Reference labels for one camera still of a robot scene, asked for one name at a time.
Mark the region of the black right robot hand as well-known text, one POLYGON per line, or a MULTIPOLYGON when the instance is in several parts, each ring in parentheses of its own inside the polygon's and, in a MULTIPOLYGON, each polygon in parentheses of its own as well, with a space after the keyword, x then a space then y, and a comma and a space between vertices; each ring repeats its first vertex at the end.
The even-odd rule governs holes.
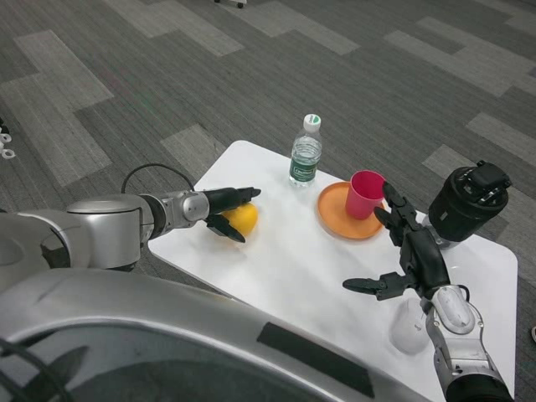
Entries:
POLYGON ((379 301, 401 296, 408 288, 420 297, 431 299, 440 287, 451 284, 441 251, 431 232, 417 222, 410 201, 387 182, 382 189, 390 211, 376 207, 374 215, 389 231, 393 245, 399 247, 399 265, 404 274, 390 272, 378 280, 347 279, 343 287, 373 295, 379 301))

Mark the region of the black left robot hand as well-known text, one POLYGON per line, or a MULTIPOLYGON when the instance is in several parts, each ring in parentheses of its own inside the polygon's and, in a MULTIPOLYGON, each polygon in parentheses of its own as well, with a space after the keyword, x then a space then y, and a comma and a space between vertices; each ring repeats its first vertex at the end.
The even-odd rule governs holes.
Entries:
POLYGON ((207 227, 216 235, 244 243, 245 237, 234 228, 223 212, 237 209, 259 196, 259 188, 219 188, 203 191, 209 201, 209 215, 204 220, 207 227))

